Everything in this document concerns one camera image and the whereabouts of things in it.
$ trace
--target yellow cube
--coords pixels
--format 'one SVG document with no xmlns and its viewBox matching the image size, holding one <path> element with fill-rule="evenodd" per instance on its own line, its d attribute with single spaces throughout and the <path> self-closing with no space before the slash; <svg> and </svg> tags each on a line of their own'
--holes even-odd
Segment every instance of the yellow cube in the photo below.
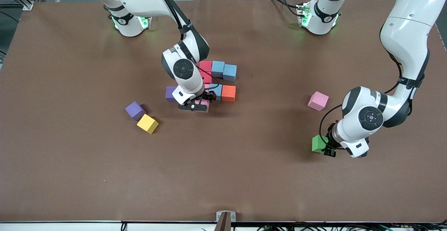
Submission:
<svg viewBox="0 0 447 231">
<path fill-rule="evenodd" d="M 143 115 L 143 117 L 138 121 L 137 126 L 141 129 L 147 131 L 152 134 L 155 131 L 155 128 L 158 126 L 158 122 L 155 119 L 149 117 L 147 114 Z"/>
</svg>

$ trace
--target orange cube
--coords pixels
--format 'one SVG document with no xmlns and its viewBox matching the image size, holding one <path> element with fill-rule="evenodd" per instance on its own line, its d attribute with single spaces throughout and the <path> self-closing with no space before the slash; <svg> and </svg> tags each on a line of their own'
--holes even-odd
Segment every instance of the orange cube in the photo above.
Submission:
<svg viewBox="0 0 447 231">
<path fill-rule="evenodd" d="M 234 102 L 236 100 L 236 86 L 222 85 L 222 101 Z"/>
</svg>

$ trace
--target purple block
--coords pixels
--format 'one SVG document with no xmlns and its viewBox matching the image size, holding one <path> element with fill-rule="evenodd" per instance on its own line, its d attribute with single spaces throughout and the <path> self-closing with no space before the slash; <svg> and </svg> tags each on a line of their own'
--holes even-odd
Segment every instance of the purple block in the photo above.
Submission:
<svg viewBox="0 0 447 231">
<path fill-rule="evenodd" d="M 170 103 L 176 103 L 177 100 L 174 99 L 174 96 L 172 95 L 172 93 L 174 92 L 175 88 L 177 88 L 177 86 L 168 86 L 166 87 L 166 100 Z"/>
<path fill-rule="evenodd" d="M 126 107 L 126 112 L 136 121 L 139 121 L 146 113 L 136 101 Z"/>
</svg>

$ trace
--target green block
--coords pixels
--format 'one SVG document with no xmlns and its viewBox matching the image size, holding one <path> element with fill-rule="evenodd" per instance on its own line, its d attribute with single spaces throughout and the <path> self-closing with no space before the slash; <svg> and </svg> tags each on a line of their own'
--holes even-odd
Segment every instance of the green block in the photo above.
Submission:
<svg viewBox="0 0 447 231">
<path fill-rule="evenodd" d="M 328 138 L 325 136 L 322 136 L 324 141 L 328 141 Z M 323 149 L 326 148 L 326 144 L 321 140 L 320 136 L 317 135 L 312 138 L 312 151 L 324 153 Z"/>
</svg>

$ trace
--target block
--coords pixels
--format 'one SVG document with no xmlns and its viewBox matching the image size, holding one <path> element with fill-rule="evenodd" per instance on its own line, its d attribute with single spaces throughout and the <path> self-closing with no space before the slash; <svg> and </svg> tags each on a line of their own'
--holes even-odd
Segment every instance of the block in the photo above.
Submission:
<svg viewBox="0 0 447 231">
<path fill-rule="evenodd" d="M 236 86 L 222 85 L 222 101 L 234 102 L 236 100 Z"/>
<path fill-rule="evenodd" d="M 217 85 L 217 83 L 211 83 L 211 84 L 209 84 L 209 87 L 211 87 L 211 89 L 208 89 L 208 91 L 214 91 L 214 93 L 216 94 L 216 100 L 221 101 L 222 100 L 222 85 L 221 84 Z"/>
<path fill-rule="evenodd" d="M 223 67 L 223 79 L 226 81 L 236 81 L 237 66 L 233 64 L 225 64 Z"/>
<path fill-rule="evenodd" d="M 134 101 L 132 104 L 129 104 L 129 106 L 126 107 L 126 112 L 129 114 L 131 118 L 133 118 L 136 121 L 139 121 L 146 113 L 141 107 L 141 105 L 139 105 L 136 101 Z"/>
<path fill-rule="evenodd" d="M 137 126 L 141 129 L 147 131 L 152 134 L 155 131 L 155 128 L 158 126 L 158 122 L 155 119 L 151 118 L 147 114 L 143 115 L 140 121 L 138 121 Z"/>
<path fill-rule="evenodd" d="M 209 72 L 211 73 L 211 69 L 213 66 L 213 61 L 200 61 L 199 62 L 200 70 L 201 72 Z"/>
<path fill-rule="evenodd" d="M 324 141 L 328 141 L 328 138 L 325 136 L 321 136 Z M 315 137 L 312 138 L 312 151 L 314 152 L 319 152 L 319 153 L 324 153 L 323 149 L 326 148 L 326 144 L 321 140 L 320 136 L 317 135 Z"/>
<path fill-rule="evenodd" d="M 195 111 L 195 112 L 208 113 L 208 110 L 210 109 L 210 101 L 206 100 L 206 99 L 203 99 L 202 101 L 200 101 L 200 99 L 194 101 L 195 104 L 199 104 L 199 102 L 200 102 L 200 104 L 206 105 L 206 107 L 208 107 L 208 109 L 206 109 L 206 111 Z"/>
<path fill-rule="evenodd" d="M 213 61 L 213 66 L 211 68 L 211 75 L 215 78 L 224 78 L 224 61 Z"/>
<path fill-rule="evenodd" d="M 211 72 L 208 72 L 208 73 L 200 72 L 200 76 L 203 79 L 203 83 L 210 84 L 211 82 L 213 82 L 213 78 L 211 77 Z"/>
<path fill-rule="evenodd" d="M 175 88 L 177 88 L 177 86 L 168 86 L 166 87 L 166 100 L 170 103 L 176 103 L 177 100 L 174 99 L 174 96 L 172 95 L 172 93 L 174 92 Z"/>
<path fill-rule="evenodd" d="M 317 111 L 321 111 L 322 109 L 324 109 L 324 107 L 326 107 L 328 99 L 329 97 L 326 96 L 325 94 L 315 91 L 315 93 L 310 98 L 308 107 L 315 109 Z"/>
</svg>

